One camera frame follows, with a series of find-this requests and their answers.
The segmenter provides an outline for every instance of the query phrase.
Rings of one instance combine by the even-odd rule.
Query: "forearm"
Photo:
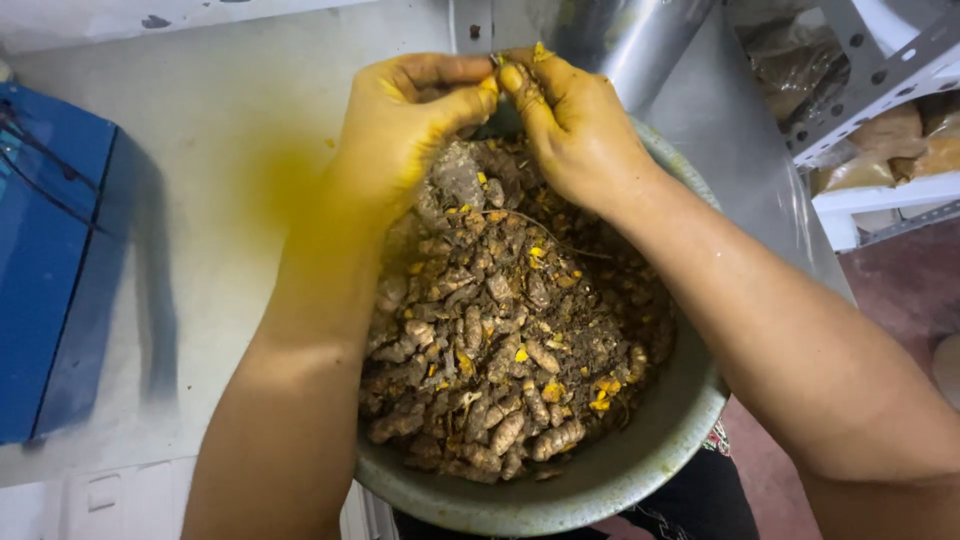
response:
[[[605,213],[660,271],[733,393],[834,479],[960,468],[955,412],[885,332],[665,173]]]
[[[336,536],[381,237],[343,215],[291,235],[263,321],[210,421],[184,538]]]

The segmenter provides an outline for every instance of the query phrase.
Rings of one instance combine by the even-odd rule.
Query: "left hand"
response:
[[[449,139],[496,110],[492,73],[486,57],[433,53],[361,69],[329,169],[337,191],[382,209],[388,219],[400,216]]]

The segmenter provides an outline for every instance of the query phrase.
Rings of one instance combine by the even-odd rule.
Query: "metal shelf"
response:
[[[851,76],[828,111],[809,115],[787,136],[786,144],[798,166],[812,162],[885,110],[960,87],[960,7],[945,4],[941,16],[892,55],[888,54],[891,44],[902,43],[903,33],[912,27],[894,24],[896,16],[885,2],[829,0],[822,3],[821,10],[850,59]],[[887,12],[878,16],[873,10]]]

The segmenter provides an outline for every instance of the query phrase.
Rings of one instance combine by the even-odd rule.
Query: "right hand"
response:
[[[513,97],[540,171],[566,200],[601,216],[661,169],[647,154],[610,79],[536,47],[502,53],[497,78]]]

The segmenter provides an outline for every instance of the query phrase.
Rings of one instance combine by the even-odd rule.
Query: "wall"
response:
[[[0,43],[14,55],[369,1],[2,0]]]

